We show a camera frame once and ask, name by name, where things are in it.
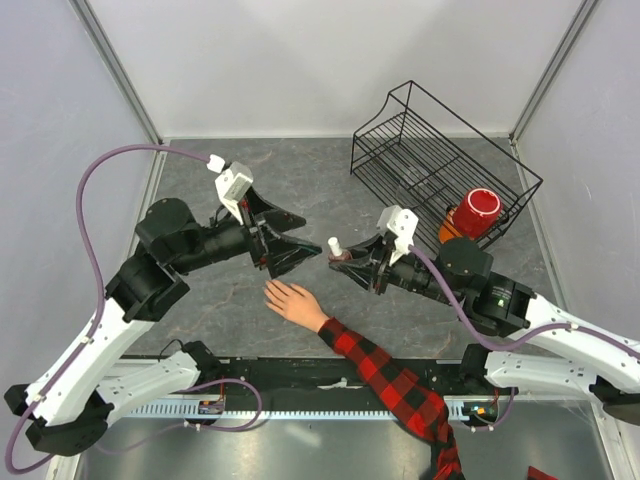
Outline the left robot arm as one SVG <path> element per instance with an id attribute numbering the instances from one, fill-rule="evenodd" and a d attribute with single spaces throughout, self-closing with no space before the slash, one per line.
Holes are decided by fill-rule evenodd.
<path id="1" fill-rule="evenodd" d="M 42 453 L 71 457 L 94 445 L 120 418 L 174 392 L 216 388 L 221 363 L 200 341 L 137 373 L 106 380 L 121 355 L 154 327 L 189 291 L 189 273 L 248 254 L 253 265 L 278 278 L 321 253 L 321 246 L 291 237 L 303 217 L 248 190 L 238 218 L 227 214 L 204 226 L 178 198 L 152 204 L 136 225 L 134 254 L 107 283 L 86 327 L 37 381 L 13 385 L 4 399 L 29 421 L 26 437 Z"/>

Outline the glitter red nail polish bottle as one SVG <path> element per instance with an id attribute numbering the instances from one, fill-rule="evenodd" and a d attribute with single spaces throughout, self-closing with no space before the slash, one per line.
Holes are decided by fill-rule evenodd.
<path id="1" fill-rule="evenodd" d="M 342 250 L 340 254 L 329 252 L 328 261 L 330 264 L 351 261 L 353 256 L 350 251 Z"/>

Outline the red plaid sleeve forearm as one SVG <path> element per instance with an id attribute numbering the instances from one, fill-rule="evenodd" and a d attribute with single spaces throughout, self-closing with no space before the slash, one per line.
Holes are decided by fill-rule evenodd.
<path id="1" fill-rule="evenodd" d="M 361 380 L 404 427 L 430 445 L 433 479 L 464 477 L 449 409 L 439 394 L 421 385 L 416 374 L 377 344 L 335 318 L 328 319 L 318 335 L 355 366 Z"/>

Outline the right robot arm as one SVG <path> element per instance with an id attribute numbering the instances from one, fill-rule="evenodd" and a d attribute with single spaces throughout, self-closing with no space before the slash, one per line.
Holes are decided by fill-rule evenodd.
<path id="1" fill-rule="evenodd" d="M 582 320 L 531 288 L 496 273 L 492 256 L 467 238 L 434 259 L 390 236 L 344 248 L 328 241 L 329 265 L 378 295 L 388 286 L 448 304 L 475 343 L 458 381 L 477 394 L 499 388 L 579 395 L 622 422 L 639 422 L 639 343 Z"/>

